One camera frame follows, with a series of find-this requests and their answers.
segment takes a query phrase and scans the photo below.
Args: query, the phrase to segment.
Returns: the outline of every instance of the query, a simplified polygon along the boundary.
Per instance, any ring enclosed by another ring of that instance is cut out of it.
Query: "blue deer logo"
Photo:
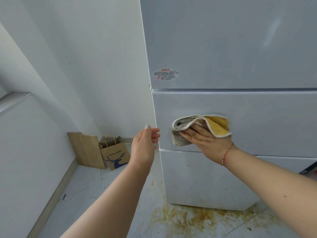
[[[125,155],[125,152],[124,152],[123,154],[121,154],[121,156],[120,156],[119,158],[117,158],[117,159],[115,159],[115,160],[111,160],[111,159],[109,159],[109,156],[107,156],[107,159],[108,159],[108,160],[106,160],[106,161],[111,162],[111,163],[114,163],[114,164],[113,164],[113,165],[114,165],[114,168],[117,169],[117,168],[119,168],[119,167],[121,167],[121,166],[123,166],[123,165],[125,165],[125,164],[128,164],[128,162],[123,163],[123,164],[119,164],[119,162],[122,160],[122,157],[123,157],[124,155]]]

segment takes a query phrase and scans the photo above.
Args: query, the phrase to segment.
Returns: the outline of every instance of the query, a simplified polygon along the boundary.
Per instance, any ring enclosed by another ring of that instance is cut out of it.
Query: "braided string bracelet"
[[[233,146],[233,142],[232,142],[231,146],[228,148],[227,152],[224,154],[224,157],[223,157],[222,160],[221,160],[221,166],[224,165],[224,159],[226,158],[227,153],[229,152],[229,150],[231,149],[232,146]]]

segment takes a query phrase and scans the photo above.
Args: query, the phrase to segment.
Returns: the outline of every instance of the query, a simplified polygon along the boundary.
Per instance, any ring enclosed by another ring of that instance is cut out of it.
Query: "person's left arm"
[[[62,238],[126,237],[154,160],[159,128],[149,125],[133,139],[127,167]]]

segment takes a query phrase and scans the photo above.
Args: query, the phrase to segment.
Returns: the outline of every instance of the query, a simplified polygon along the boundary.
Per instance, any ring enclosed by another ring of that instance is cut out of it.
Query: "hand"
[[[216,138],[209,130],[197,124],[181,131],[180,135],[196,144],[208,159],[218,164],[221,164],[224,154],[232,144],[230,137]],[[237,149],[235,145],[230,149],[230,152],[234,149]]]
[[[139,172],[150,172],[154,160],[154,143],[159,141],[159,128],[151,128],[148,124],[133,139],[129,165]]]

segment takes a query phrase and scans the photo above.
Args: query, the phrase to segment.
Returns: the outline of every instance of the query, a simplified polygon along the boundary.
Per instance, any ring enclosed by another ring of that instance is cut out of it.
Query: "person's right arm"
[[[221,160],[232,144],[230,137],[215,138],[194,124],[181,135],[196,144],[210,160]],[[235,145],[229,150],[224,166],[250,187],[295,232],[316,237],[317,182],[277,165],[263,161]]]

